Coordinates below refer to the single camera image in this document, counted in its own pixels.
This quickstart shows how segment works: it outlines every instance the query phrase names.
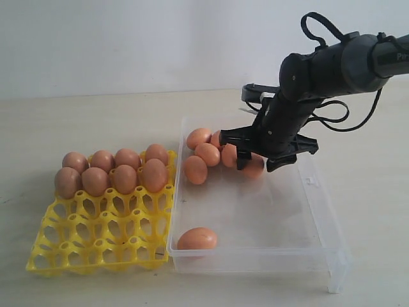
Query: table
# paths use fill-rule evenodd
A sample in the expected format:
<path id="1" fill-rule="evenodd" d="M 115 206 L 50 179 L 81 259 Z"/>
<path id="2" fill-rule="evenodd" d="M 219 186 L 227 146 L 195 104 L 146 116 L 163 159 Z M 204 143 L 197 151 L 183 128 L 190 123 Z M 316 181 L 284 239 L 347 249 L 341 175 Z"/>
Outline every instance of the table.
<path id="1" fill-rule="evenodd" d="M 342 294 L 328 294 L 320 274 L 184 275 L 171 263 L 138 274 L 46 279 L 26 272 L 65 153 L 142 151 L 150 143 L 177 150 L 183 116 L 242 112 L 245 105 L 239 90 L 0 102 L 1 306 L 409 306 L 408 85 L 388 83 L 358 131 L 318 123 L 303 131 L 318 138 L 314 158 L 354 257 Z M 342 127 L 361 121 L 373 98 L 344 97 L 351 116 Z M 341 113 L 337 106 L 320 111 Z"/>

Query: clear plastic container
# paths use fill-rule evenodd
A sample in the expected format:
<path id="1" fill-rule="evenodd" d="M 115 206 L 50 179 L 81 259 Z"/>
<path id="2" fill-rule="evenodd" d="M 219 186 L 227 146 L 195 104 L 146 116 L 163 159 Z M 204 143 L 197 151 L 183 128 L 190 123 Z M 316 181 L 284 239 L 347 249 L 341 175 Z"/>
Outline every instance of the clear plastic container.
<path id="1" fill-rule="evenodd" d="M 181 172 L 192 154 L 186 146 L 198 127 L 212 131 L 250 125 L 254 117 L 185 118 L 181 128 L 174 206 L 167 250 L 176 272 L 327 271 L 328 291 L 341 291 L 350 268 L 344 244 L 323 181 L 309 153 L 257 180 L 237 176 L 223 165 L 209 169 L 208 180 L 190 184 Z M 180 236 L 195 227 L 218 235 L 213 250 L 177 250 Z"/>

